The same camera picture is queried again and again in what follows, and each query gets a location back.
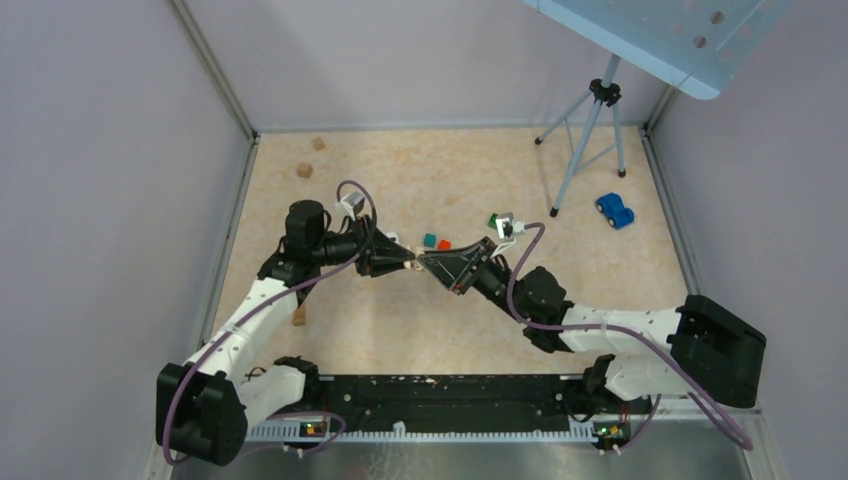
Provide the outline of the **light blue perforated panel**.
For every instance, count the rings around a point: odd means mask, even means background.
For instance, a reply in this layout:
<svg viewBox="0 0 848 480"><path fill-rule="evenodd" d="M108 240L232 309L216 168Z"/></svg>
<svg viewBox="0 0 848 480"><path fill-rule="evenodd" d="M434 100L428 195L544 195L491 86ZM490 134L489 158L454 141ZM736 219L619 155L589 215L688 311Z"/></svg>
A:
<svg viewBox="0 0 848 480"><path fill-rule="evenodd" d="M787 0L529 0L538 13L697 100L716 98Z"/></svg>

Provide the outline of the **wooden arch block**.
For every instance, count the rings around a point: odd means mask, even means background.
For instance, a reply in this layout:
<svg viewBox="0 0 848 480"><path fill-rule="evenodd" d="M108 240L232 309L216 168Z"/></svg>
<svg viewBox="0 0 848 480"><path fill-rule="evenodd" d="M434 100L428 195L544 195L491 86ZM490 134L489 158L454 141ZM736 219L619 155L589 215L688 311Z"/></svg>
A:
<svg viewBox="0 0 848 480"><path fill-rule="evenodd" d="M291 324L295 327L301 327L306 324L306 305L300 305L293 313Z"/></svg>

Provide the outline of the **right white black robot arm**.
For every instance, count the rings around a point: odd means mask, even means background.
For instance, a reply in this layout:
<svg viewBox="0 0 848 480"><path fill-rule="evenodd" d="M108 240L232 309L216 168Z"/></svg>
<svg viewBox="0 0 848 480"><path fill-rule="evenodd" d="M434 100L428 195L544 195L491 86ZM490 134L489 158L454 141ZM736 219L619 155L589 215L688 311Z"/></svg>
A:
<svg viewBox="0 0 848 480"><path fill-rule="evenodd" d="M570 301L556 277L536 267L521 278L496 259L489 238L421 253L417 261L446 290L475 290L539 349L594 352L586 397L600 412L656 394L696 394L740 409L755 406L765 335L711 298L689 294L678 307L609 310Z"/></svg>

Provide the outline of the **blue toy car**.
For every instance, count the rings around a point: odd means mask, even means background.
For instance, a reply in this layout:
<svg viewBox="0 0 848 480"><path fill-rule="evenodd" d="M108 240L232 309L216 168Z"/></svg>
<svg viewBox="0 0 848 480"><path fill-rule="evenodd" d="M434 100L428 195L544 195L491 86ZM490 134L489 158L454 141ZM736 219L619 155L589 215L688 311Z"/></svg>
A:
<svg viewBox="0 0 848 480"><path fill-rule="evenodd" d="M598 212L604 215L614 229L621 229L635 221L634 212L624 205L622 197L614 192L607 193L595 201Z"/></svg>

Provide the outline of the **near wooden cube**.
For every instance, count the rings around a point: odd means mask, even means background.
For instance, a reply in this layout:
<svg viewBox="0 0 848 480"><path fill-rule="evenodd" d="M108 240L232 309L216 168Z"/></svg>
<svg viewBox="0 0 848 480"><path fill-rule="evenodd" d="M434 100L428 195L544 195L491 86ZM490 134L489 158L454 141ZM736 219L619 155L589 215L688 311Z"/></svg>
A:
<svg viewBox="0 0 848 480"><path fill-rule="evenodd" d="M313 175L313 166L310 163L301 162L296 167L296 174L299 178L310 179Z"/></svg>

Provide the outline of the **grey tripod stand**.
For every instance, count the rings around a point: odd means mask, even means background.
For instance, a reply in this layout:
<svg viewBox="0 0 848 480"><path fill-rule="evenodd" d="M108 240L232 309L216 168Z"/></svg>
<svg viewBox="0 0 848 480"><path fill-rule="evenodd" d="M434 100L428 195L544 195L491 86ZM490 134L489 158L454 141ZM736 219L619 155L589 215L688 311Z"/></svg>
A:
<svg viewBox="0 0 848 480"><path fill-rule="evenodd" d="M593 79L587 90L584 91L581 96L574 101L542 134L534 139L534 144L536 146L540 146L560 126L564 126L568 133L570 159L565 177L559 186L549 210L549 216L551 218L556 218L558 216L564 202L566 192L576 173L590 166L593 162L600 159L607 153L615 151L617 160L617 175L620 178L625 178L627 176L622 135L623 124L619 105L622 93L621 87L614 82L614 77L620 63L621 57L619 55L612 54L603 75L600 78ZM588 100L592 101L592 105L589 110L587 120L581 129L579 139L574 141L571 126L569 124L569 117ZM604 108L609 109L612 113L614 141L593 157L585 159L584 156L586 154L589 141L592 138L595 128L598 126L598 119Z"/></svg>

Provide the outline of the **beige rounded block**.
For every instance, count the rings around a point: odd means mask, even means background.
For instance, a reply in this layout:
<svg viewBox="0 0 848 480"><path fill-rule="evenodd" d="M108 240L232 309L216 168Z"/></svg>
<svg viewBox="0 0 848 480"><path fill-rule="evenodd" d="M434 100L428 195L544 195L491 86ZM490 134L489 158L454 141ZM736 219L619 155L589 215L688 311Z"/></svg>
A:
<svg viewBox="0 0 848 480"><path fill-rule="evenodd" d="M404 267L409 270L414 270L416 272L422 272L424 270L423 265L420 263L420 257L426 252L424 247L415 247L413 249L413 259L404 262Z"/></svg>

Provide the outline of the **teal small cube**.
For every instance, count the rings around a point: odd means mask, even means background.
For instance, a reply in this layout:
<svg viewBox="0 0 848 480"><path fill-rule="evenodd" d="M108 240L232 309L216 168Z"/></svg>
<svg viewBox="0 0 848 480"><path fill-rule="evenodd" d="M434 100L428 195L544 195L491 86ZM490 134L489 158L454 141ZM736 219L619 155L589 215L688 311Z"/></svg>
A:
<svg viewBox="0 0 848 480"><path fill-rule="evenodd" d="M435 248L437 237L432 233L426 233L423 238L423 246L425 248Z"/></svg>

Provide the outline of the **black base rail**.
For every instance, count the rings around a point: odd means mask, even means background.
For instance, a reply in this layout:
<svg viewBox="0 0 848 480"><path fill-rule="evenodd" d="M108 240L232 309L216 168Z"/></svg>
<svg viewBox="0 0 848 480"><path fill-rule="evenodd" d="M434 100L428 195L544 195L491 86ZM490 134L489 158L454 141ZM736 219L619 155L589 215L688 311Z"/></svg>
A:
<svg viewBox="0 0 848 480"><path fill-rule="evenodd" d="M651 408L647 398L623 401L568 375L336 375L309 380L302 399L282 410L335 413L348 433L388 432L401 422L411 433L524 434Z"/></svg>

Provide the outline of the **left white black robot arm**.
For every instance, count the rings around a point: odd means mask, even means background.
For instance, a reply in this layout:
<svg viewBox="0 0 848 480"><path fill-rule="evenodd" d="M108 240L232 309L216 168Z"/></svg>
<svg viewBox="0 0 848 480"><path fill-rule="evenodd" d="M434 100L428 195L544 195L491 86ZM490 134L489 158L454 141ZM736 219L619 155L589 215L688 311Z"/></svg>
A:
<svg viewBox="0 0 848 480"><path fill-rule="evenodd" d="M315 200L293 203L278 249L262 264L230 319L181 364L168 363L156 382L155 441L166 461L175 454L224 466L256 425L290 406L308 413L320 386L309 362L286 360L255 380L246 374L271 334L291 320L313 287L352 266L378 277L411 266L415 254L381 232L369 216L351 217L332 232L329 212Z"/></svg>

